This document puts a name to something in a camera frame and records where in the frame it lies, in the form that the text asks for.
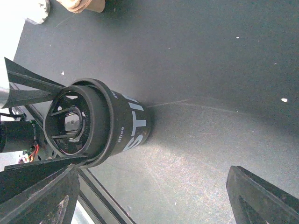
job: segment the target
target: black table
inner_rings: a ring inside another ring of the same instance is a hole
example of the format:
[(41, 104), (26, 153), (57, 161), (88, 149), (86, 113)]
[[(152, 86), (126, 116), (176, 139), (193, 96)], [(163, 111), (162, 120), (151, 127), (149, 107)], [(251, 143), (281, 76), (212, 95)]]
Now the black table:
[(91, 169), (137, 223), (235, 223), (231, 165), (299, 197), (298, 2), (109, 0), (101, 14), (51, 3), (14, 60), (151, 109), (148, 142)]

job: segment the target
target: scratch mark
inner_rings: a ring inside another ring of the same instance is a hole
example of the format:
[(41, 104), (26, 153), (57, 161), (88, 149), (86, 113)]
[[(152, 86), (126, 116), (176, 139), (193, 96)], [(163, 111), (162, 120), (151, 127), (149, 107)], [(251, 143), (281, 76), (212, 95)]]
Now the scratch mark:
[(140, 170), (132, 170), (132, 169), (128, 169), (127, 167), (118, 167), (118, 166), (116, 166), (116, 165), (114, 165), (114, 164), (112, 164), (112, 163), (110, 163), (108, 161), (106, 162), (106, 164), (108, 164), (109, 166), (114, 167), (116, 169), (119, 169), (119, 170), (122, 170), (122, 171), (127, 171), (127, 172), (129, 172), (131, 174), (134, 174), (134, 173), (141, 173), (141, 174), (143, 174), (143, 172), (140, 171)]
[(220, 109), (220, 108), (211, 107), (211, 106), (203, 106), (203, 105), (198, 105), (198, 104), (183, 103), (182, 105), (186, 105), (186, 106), (199, 106), (199, 107), (202, 107), (202, 108), (212, 109), (212, 110), (215, 110), (215, 111), (222, 111), (222, 112), (227, 112), (227, 113), (235, 113), (235, 114), (242, 114), (242, 115), (250, 115), (250, 116), (255, 116), (255, 117), (261, 117), (260, 115), (257, 115), (257, 114), (242, 113), (242, 112), (236, 112), (236, 111), (229, 111), (229, 110), (225, 110), (225, 109)]
[(60, 26), (63, 22), (67, 21), (68, 19), (70, 19), (71, 17), (73, 17), (75, 14), (67, 17), (66, 19), (62, 20), (60, 23), (57, 24), (57, 26), (55, 26), (55, 28), (57, 28), (58, 26)]
[(168, 104), (177, 104), (177, 103), (185, 102), (187, 100), (189, 100), (189, 99), (183, 99), (183, 100), (168, 102), (168, 103), (163, 103), (163, 104), (156, 104), (156, 105), (152, 105), (152, 106), (148, 106), (148, 107), (164, 106), (164, 105), (168, 105)]
[(209, 167), (209, 168), (211, 168), (211, 169), (213, 169), (213, 170), (215, 170), (215, 171), (218, 171), (219, 173), (221, 173), (221, 174), (223, 174), (223, 175), (226, 175), (226, 174), (223, 173), (221, 170), (219, 170), (219, 169), (213, 167), (212, 165), (210, 165), (210, 164), (208, 164), (208, 163), (205, 163), (205, 162), (203, 162), (203, 161), (201, 161), (201, 160), (199, 160), (198, 162), (204, 164), (205, 166), (207, 166), (207, 167)]
[[(199, 134), (214, 135), (213, 133), (205, 133), (205, 132), (204, 133), (199, 133)], [(198, 138), (198, 136), (190, 136), (190, 138), (195, 138), (196, 139), (196, 138)]]
[(169, 168), (169, 167), (172, 167), (174, 164), (178, 163), (182, 158), (183, 158), (183, 156), (179, 157), (178, 160), (176, 160), (174, 163), (172, 163), (169, 166), (167, 166), (166, 169)]
[(230, 223), (230, 221), (232, 221), (232, 219), (233, 219), (233, 217), (231, 217), (231, 218), (230, 218), (230, 220), (229, 220), (228, 224)]
[(172, 203), (170, 203), (167, 194), (164, 193), (163, 189), (161, 188), (158, 180), (156, 179), (155, 175), (152, 172), (152, 169), (150, 168), (149, 164), (147, 162), (145, 162), (147, 165), (147, 169), (149, 170), (149, 174), (152, 176), (152, 178), (154, 179), (154, 181), (156, 182), (156, 185), (158, 186), (159, 190), (161, 191), (161, 193), (163, 194), (164, 198), (166, 199), (167, 203), (172, 207), (173, 211), (178, 215), (177, 211), (175, 210), (174, 206)]
[(214, 199), (212, 199), (210, 196), (207, 195), (206, 191), (204, 191), (203, 193), (204, 193), (204, 195), (205, 195), (208, 199), (210, 199), (213, 203), (216, 203), (216, 201), (215, 201)]

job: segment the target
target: black cylinder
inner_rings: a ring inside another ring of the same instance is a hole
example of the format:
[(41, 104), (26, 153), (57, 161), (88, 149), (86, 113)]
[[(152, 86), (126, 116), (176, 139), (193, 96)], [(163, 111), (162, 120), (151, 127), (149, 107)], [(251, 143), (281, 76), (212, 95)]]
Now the black cylinder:
[(2, 121), (0, 132), (0, 153), (30, 149), (36, 135), (34, 124), (29, 121)]
[(90, 168), (143, 143), (151, 121), (147, 108), (137, 100), (86, 78), (58, 94), (43, 128), (59, 156), (87, 154), (88, 161), (81, 168)]

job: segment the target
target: white lettering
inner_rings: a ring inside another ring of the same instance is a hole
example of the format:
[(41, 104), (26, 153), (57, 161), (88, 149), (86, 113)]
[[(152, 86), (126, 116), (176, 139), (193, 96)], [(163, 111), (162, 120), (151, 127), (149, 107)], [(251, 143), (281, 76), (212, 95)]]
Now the white lettering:
[(139, 110), (139, 111), (143, 111), (143, 107), (140, 106), (140, 105), (137, 105), (137, 104), (132, 104), (132, 103), (129, 103), (131, 109), (135, 109), (135, 110)]
[(123, 152), (124, 152), (124, 151), (127, 151), (127, 150), (129, 150), (129, 149), (131, 149), (131, 148), (133, 148), (133, 147), (138, 146), (139, 143), (142, 141), (142, 139), (143, 139), (143, 135), (142, 135), (142, 134), (139, 135), (139, 136), (135, 139), (135, 141), (134, 141), (134, 137), (131, 138), (131, 140), (128, 142), (128, 144), (126, 145), (126, 147), (123, 149)]
[(121, 127), (121, 134), (120, 136), (118, 137), (118, 142), (121, 142), (121, 139), (122, 139), (122, 134), (123, 134), (123, 130), (124, 130), (124, 127)]
[(111, 91), (111, 92), (112, 92), (113, 96), (118, 99), (117, 95), (113, 91)]
[(132, 111), (132, 115), (133, 115), (133, 130), (131, 136), (134, 136), (137, 127), (146, 126), (146, 120), (137, 120), (135, 111)]
[(136, 103), (139, 103), (137, 100), (135, 100), (135, 99), (132, 99), (132, 98), (130, 98), (130, 97), (127, 97), (127, 96), (125, 96), (125, 95), (122, 95), (124, 98), (126, 98), (126, 99), (128, 99), (128, 100), (131, 100), (131, 101), (134, 101), (134, 102), (136, 102)]

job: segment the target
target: black tube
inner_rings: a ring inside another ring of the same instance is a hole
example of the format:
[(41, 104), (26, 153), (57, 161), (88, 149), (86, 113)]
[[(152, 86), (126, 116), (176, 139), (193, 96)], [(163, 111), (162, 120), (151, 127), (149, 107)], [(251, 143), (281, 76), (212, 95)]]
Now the black tube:
[(2, 121), (0, 125), (0, 153), (30, 149), (35, 138), (35, 124), (29, 121)]

